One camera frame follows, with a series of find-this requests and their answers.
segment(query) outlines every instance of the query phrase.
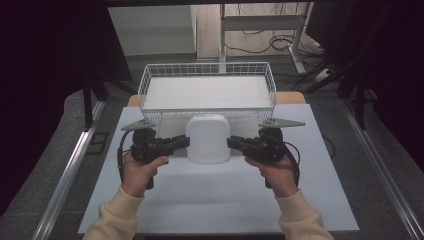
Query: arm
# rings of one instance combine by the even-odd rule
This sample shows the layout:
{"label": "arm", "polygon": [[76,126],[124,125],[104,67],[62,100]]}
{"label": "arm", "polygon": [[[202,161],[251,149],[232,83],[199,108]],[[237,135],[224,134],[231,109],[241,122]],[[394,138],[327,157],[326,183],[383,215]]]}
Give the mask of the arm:
{"label": "arm", "polygon": [[132,239],[137,230],[136,214],[144,199],[147,182],[156,175],[157,168],[167,162],[168,157],[160,157],[142,165],[126,153],[123,183],[112,200],[100,205],[100,218],[88,228],[84,239]]}
{"label": "arm", "polygon": [[287,156],[273,165],[263,164],[248,157],[245,160],[259,168],[261,175],[272,185],[281,210],[280,227],[286,239],[333,239],[323,226],[321,214],[309,206],[302,191],[297,188],[293,167]]}

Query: gray carpet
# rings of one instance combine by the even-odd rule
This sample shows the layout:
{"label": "gray carpet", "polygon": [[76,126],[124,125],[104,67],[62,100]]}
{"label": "gray carpet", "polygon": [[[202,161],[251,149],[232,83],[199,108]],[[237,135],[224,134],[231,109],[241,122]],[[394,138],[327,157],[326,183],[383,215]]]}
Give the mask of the gray carpet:
{"label": "gray carpet", "polygon": [[[291,90],[295,75],[289,57],[269,57],[255,59],[229,59],[229,61],[268,61],[271,63],[279,91]],[[161,59],[160,62],[193,62],[193,59]],[[134,79],[130,86],[137,87],[138,79],[146,63],[151,59],[131,59],[129,66]],[[343,104],[335,94],[338,83],[332,83],[321,90],[306,94],[311,104],[319,128],[326,140],[330,155],[343,189],[348,197],[360,231],[333,233],[336,239],[409,239],[399,215],[388,198],[370,160],[366,156],[355,132],[353,131]],[[50,235],[50,239],[80,239],[77,235],[79,224],[84,215],[113,131],[116,128],[122,107],[127,104],[129,94],[107,84],[111,94],[103,110],[96,136],[84,157],[80,170],[74,180],[67,200]],[[60,179],[69,157],[84,127],[82,94],[71,95],[65,103],[65,114],[31,176],[0,219],[0,239],[30,239]],[[400,189],[410,202],[413,210],[423,222],[424,216],[424,176],[407,152],[392,137],[372,111],[372,105],[365,108],[367,132],[375,143],[380,155],[399,184]]]}

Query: white board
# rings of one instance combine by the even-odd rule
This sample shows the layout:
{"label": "white board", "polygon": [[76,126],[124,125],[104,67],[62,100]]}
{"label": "white board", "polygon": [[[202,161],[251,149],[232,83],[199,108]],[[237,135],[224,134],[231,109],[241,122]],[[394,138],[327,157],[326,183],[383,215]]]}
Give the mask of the white board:
{"label": "white board", "polygon": [[[329,231],[358,230],[346,195],[308,104],[277,105],[274,117],[305,122],[283,129],[284,140],[300,151],[300,183],[306,200],[322,214]],[[116,151],[122,126],[141,119],[138,108],[124,108],[79,233],[97,220],[99,205],[119,185]],[[127,137],[126,148],[131,145]],[[155,188],[146,192],[138,211],[138,233],[257,234],[280,233],[280,210],[259,171],[233,152],[230,162],[196,165],[178,152],[159,168]]]}
{"label": "white board", "polygon": [[142,109],[271,109],[264,76],[152,77]]}

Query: person's right hand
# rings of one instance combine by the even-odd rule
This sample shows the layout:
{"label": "person's right hand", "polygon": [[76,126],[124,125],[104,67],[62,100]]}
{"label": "person's right hand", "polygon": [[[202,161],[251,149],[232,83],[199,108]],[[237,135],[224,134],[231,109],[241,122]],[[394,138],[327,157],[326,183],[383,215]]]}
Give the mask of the person's right hand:
{"label": "person's right hand", "polygon": [[130,196],[142,197],[150,177],[158,172],[158,167],[168,163],[168,157],[159,157],[149,164],[142,164],[134,160],[131,152],[124,154],[124,176],[122,189]]}
{"label": "person's right hand", "polygon": [[261,175],[271,184],[276,197],[290,197],[299,191],[294,179],[293,166],[287,155],[274,164],[264,164],[249,157],[244,159],[248,164],[259,168]]}

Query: white wire basket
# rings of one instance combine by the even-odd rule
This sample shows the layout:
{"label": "white wire basket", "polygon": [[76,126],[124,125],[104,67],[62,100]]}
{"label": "white wire basket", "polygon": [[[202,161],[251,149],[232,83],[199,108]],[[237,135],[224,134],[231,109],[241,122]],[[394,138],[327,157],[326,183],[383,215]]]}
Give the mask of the white wire basket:
{"label": "white wire basket", "polygon": [[275,91],[266,62],[150,64],[141,79],[138,102],[156,128],[171,114],[253,114],[260,122],[274,111]]}

